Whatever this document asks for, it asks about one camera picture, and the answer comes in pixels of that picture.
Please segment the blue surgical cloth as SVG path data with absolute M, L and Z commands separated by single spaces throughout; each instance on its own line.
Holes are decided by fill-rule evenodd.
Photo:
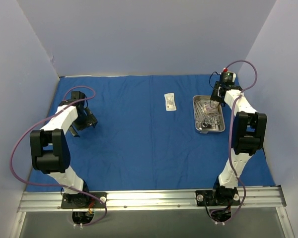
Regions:
M 71 167 L 90 190 L 212 188 L 228 159 L 229 130 L 200 134 L 193 97 L 210 95 L 207 75 L 61 78 L 53 114 L 75 87 L 87 96 L 95 128 L 66 135 Z M 167 112 L 164 94 L 174 93 Z

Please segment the stainless steel instrument tray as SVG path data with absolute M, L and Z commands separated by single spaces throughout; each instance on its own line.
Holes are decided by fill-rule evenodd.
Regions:
M 193 112 L 195 112 L 195 109 L 194 109 L 194 102 L 196 100 L 199 100 L 199 99 L 202 99 L 202 100 L 210 100 L 210 96 L 203 96 L 203 95 L 196 95 L 193 97 Z M 222 112 L 222 108 L 221 106 L 219 106 L 218 108 L 218 111 L 219 111 L 219 116 L 220 116 L 220 128 L 218 130 L 211 130 L 211 129 L 203 129 L 203 130 L 199 130 L 197 129 L 197 126 L 196 126 L 196 123 L 194 122 L 195 124 L 195 129 L 199 132 L 199 133 L 208 133 L 208 132 L 223 132 L 225 130 L 225 124 L 224 124 L 224 116 L 223 116 L 223 112 Z

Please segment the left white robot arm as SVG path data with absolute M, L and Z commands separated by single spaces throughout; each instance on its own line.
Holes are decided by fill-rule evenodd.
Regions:
M 70 166 L 71 155 L 66 133 L 78 137 L 78 131 L 95 127 L 98 121 L 88 107 L 87 96 L 72 91 L 71 97 L 62 100 L 55 114 L 39 130 L 30 132 L 32 166 L 61 184 L 64 193 L 73 195 L 73 203 L 84 208 L 90 203 L 86 182 Z

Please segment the purple printed clear pouch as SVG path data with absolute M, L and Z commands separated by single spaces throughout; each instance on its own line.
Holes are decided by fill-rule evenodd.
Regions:
M 207 111 L 215 111 L 219 108 L 219 106 L 220 106 L 220 103 L 217 101 L 213 101 L 213 100 L 209 100 L 208 102 L 206 102 L 204 104 L 204 108 Z

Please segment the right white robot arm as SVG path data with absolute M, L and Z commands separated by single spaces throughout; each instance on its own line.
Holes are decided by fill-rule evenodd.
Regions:
M 235 85 L 235 78 L 235 73 L 224 68 L 211 94 L 211 101 L 231 109 L 229 158 L 210 193 L 211 200 L 218 205 L 234 198 L 245 165 L 263 147 L 267 125 L 266 114 L 251 106 L 242 88 Z

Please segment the white sterile packet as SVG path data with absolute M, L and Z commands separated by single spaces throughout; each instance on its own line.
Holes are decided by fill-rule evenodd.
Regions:
M 164 99 L 165 99 L 165 109 L 167 112 L 172 112 L 177 110 L 174 93 L 164 94 Z

